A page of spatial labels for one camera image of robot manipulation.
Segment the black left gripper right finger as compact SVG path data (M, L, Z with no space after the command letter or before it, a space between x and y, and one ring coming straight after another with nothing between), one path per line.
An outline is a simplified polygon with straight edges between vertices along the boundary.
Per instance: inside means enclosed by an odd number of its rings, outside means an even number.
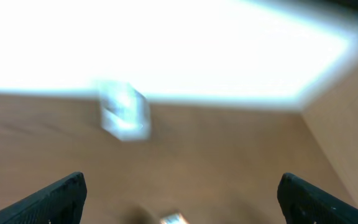
M284 173L277 199L287 224L358 224L358 209L291 173Z

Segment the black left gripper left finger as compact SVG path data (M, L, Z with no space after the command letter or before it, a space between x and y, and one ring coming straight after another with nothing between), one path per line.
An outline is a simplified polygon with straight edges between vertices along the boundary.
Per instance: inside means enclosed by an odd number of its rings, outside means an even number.
M87 188L74 172L0 210L0 224L80 224Z

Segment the orange juice carton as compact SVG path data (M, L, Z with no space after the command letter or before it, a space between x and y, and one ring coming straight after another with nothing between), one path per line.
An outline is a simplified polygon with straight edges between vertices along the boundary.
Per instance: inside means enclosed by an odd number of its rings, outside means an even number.
M159 224L189 224L181 213L171 213L162 217Z

